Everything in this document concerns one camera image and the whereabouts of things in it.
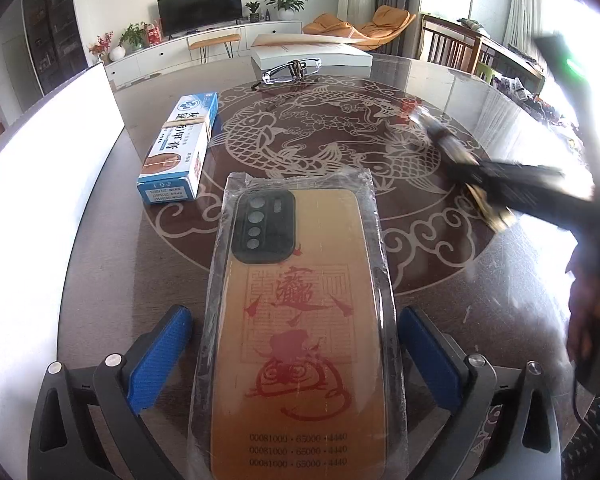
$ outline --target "eyeglasses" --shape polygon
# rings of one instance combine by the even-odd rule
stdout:
[[[262,74],[262,80],[251,87],[255,90],[259,85],[275,85],[301,82],[305,77],[317,74],[322,67],[322,60],[317,57],[309,59],[294,59],[283,65],[267,70]]]

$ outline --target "white flower pot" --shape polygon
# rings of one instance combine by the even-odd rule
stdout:
[[[123,57],[125,57],[125,54],[125,47],[119,45],[109,53],[109,59],[112,61],[120,61]]]
[[[290,22],[296,15],[293,9],[278,9],[278,17],[283,22]]]

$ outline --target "glass tabletop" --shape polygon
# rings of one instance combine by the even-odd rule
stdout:
[[[480,352],[492,365],[520,368],[538,361],[554,394],[564,446],[577,427],[564,349],[571,284],[564,268],[575,240],[528,216],[495,235],[468,193],[446,179],[438,152],[408,115],[417,104],[427,105],[476,156],[557,167],[573,189],[587,192],[590,175],[580,155],[474,76],[383,55],[374,55],[371,69],[336,69],[323,67],[301,84],[254,91],[256,70],[242,57],[163,74],[116,93],[126,130],[78,230],[58,358],[74,367],[96,364],[125,351],[172,304],[187,306],[194,341],[156,406],[143,413],[158,444],[184,472],[190,388],[227,176],[319,175],[357,166],[374,177],[397,308],[419,306],[465,352]],[[179,96],[207,91],[219,92],[220,107],[198,198],[144,206],[135,182],[160,126]],[[439,414],[417,374],[408,381],[413,466],[422,442],[432,437],[422,428]],[[581,410],[587,401],[590,396],[581,394]]]

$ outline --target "hand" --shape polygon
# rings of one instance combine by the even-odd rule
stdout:
[[[576,278],[571,285],[569,298],[571,319],[567,332],[567,353],[569,359],[576,361],[587,358],[591,352],[591,338],[587,331],[589,317],[600,318],[600,279],[587,272],[580,255],[581,248],[578,246],[573,251],[566,269],[567,272],[569,270],[573,272]]]

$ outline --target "television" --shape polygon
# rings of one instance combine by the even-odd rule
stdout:
[[[242,17],[242,0],[158,0],[162,33],[171,36]]]

